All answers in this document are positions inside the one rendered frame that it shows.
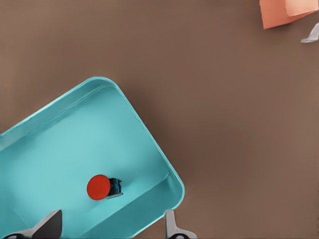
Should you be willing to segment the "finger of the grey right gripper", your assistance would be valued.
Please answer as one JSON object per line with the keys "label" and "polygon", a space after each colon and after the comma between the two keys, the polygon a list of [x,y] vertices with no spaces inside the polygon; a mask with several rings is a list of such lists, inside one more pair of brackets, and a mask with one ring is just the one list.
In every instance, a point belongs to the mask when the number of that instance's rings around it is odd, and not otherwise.
{"label": "finger of the grey right gripper", "polygon": [[197,239],[197,235],[191,231],[181,229],[176,225],[173,210],[165,212],[165,238],[166,239]]}

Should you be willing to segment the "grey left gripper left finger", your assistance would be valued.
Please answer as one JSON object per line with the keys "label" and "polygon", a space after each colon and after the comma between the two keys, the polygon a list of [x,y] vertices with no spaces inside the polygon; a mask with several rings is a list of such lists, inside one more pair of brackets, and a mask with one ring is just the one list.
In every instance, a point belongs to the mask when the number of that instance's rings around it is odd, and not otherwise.
{"label": "grey left gripper left finger", "polygon": [[59,239],[62,235],[62,210],[53,210],[35,226],[11,233],[3,239]]}

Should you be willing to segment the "blue storage box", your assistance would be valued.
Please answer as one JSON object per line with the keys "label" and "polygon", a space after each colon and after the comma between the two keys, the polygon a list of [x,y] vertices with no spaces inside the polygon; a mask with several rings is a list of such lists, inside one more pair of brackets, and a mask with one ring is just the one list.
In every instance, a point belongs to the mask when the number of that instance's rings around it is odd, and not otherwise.
{"label": "blue storage box", "polygon": [[[95,175],[123,195],[95,201]],[[0,134],[0,238],[62,210],[64,239],[126,239],[184,198],[184,185],[118,85],[90,78]]]}

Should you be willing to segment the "red push button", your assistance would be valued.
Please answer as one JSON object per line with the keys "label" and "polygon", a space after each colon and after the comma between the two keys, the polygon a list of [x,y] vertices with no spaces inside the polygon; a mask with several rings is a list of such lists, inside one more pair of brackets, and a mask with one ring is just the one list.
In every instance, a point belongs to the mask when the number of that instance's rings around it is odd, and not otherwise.
{"label": "red push button", "polygon": [[102,174],[95,175],[87,184],[87,195],[95,201],[121,196],[123,195],[121,182],[118,178],[109,178]]}

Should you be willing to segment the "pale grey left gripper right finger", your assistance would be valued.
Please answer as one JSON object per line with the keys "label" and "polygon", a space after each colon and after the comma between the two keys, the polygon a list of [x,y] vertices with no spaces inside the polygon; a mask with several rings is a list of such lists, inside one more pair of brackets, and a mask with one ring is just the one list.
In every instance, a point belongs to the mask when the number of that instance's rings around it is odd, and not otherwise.
{"label": "pale grey left gripper right finger", "polygon": [[301,43],[313,43],[319,41],[319,22],[313,27],[309,36],[301,40]]}

